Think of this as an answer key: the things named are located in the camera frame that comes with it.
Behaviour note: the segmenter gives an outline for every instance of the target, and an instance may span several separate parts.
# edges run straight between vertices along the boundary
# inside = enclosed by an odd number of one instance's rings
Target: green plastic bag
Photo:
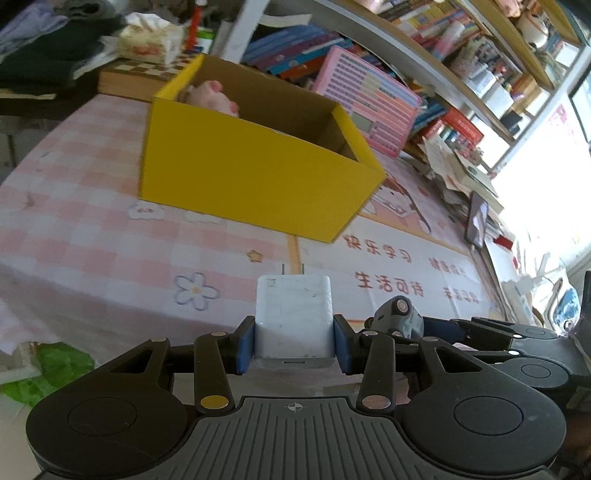
[[[72,383],[95,367],[90,355],[65,343],[44,343],[37,348],[41,376],[2,386],[2,392],[13,400],[34,407],[59,388]]]

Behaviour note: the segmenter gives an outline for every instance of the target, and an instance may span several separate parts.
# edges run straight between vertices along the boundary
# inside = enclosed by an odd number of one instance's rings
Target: desk
[[[398,293],[428,316],[495,315],[462,226],[411,167],[378,156],[389,180],[321,244],[138,202],[147,110],[95,97],[0,187],[3,351],[62,340],[103,362],[151,337],[190,343],[253,314],[259,276],[302,263],[330,276],[335,313],[356,327]]]

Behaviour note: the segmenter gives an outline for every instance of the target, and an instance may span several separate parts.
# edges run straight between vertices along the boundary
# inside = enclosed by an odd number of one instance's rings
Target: pink stuffed toy
[[[222,93],[222,84],[207,80],[198,87],[189,85],[180,96],[180,101],[188,105],[200,106],[227,115],[238,116],[238,105]]]

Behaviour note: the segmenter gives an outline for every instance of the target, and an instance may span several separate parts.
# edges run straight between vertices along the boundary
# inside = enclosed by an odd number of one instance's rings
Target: wooden shelf
[[[453,106],[464,104],[507,143],[513,136],[492,111],[443,63],[390,22],[352,0],[275,0],[290,13],[312,14],[312,21],[359,42],[422,85],[431,85]]]
[[[466,8],[471,5],[480,13],[484,24],[497,40],[515,56],[518,64],[532,75],[538,85],[549,92],[554,91],[554,85],[545,72],[544,66],[494,0],[462,0],[462,5]]]
[[[562,39],[575,47],[580,47],[581,42],[575,33],[573,26],[570,24],[569,18],[556,0],[540,0],[540,5]]]

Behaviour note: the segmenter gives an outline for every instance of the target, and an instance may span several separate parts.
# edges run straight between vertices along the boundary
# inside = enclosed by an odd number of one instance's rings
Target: folded clothes
[[[0,55],[12,53],[67,23],[67,17],[54,13],[49,0],[35,0],[0,30]]]
[[[56,12],[72,20],[104,20],[124,12],[128,0],[66,0]]]
[[[8,55],[0,63],[0,88],[42,95],[74,85],[74,73],[100,53],[100,38],[125,26],[122,17],[97,21],[70,21],[53,33]]]

